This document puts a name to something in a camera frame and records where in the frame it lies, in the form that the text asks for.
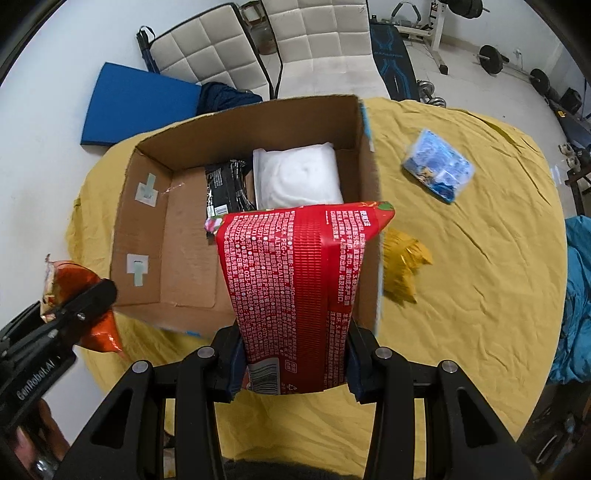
black package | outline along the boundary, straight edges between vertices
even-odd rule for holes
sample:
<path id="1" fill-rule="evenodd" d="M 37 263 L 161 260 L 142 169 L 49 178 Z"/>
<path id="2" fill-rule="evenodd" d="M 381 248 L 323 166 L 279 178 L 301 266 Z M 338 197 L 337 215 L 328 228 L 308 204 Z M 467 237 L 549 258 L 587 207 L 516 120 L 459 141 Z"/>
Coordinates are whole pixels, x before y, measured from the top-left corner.
<path id="1" fill-rule="evenodd" d="M 252 170 L 252 160 L 230 160 L 205 166 L 207 218 L 227 213 L 249 212 L 256 207 L 248 200 L 244 177 Z"/>

yellow package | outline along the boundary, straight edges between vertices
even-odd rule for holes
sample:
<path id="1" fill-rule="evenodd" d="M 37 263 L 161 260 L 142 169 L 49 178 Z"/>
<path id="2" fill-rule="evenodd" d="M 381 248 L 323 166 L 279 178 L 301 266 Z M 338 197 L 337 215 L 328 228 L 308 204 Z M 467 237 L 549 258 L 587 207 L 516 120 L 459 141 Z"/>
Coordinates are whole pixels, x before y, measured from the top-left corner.
<path id="1" fill-rule="evenodd" d="M 414 274 L 432 265 L 431 252 L 417 239 L 389 228 L 384 239 L 384 292 L 394 301 L 416 303 Z"/>

cardboard box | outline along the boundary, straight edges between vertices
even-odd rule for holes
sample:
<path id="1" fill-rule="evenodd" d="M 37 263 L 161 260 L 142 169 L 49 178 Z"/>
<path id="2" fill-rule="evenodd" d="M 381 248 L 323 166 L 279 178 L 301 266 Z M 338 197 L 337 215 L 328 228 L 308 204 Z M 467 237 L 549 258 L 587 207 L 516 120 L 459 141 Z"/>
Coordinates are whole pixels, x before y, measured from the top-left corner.
<path id="1" fill-rule="evenodd" d="M 140 142 L 129 161 L 113 236 L 115 309 L 211 338 L 235 316 L 215 244 L 208 243 L 203 166 L 331 142 L 345 202 L 381 200 L 357 97 L 273 100 L 201 116 Z M 354 316 L 374 329 L 381 297 L 379 238 L 367 243 Z"/>

white package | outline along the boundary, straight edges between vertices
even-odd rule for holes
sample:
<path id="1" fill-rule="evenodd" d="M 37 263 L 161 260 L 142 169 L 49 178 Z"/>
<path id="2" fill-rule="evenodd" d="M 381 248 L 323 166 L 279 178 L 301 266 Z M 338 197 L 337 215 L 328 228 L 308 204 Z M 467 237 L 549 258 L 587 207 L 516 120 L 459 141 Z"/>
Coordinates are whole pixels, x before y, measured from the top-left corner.
<path id="1" fill-rule="evenodd" d="M 343 203 L 332 144 L 252 153 L 256 208 Z"/>

wet wipes package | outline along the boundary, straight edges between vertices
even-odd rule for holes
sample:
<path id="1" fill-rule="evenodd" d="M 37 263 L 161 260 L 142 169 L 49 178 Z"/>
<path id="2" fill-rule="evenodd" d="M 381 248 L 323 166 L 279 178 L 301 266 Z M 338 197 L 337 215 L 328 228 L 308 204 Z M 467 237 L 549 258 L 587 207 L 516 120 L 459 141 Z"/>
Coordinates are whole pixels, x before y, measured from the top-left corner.
<path id="1" fill-rule="evenodd" d="M 430 130 L 421 132 L 402 166 L 447 203 L 456 199 L 474 175 L 474 165 Z"/>

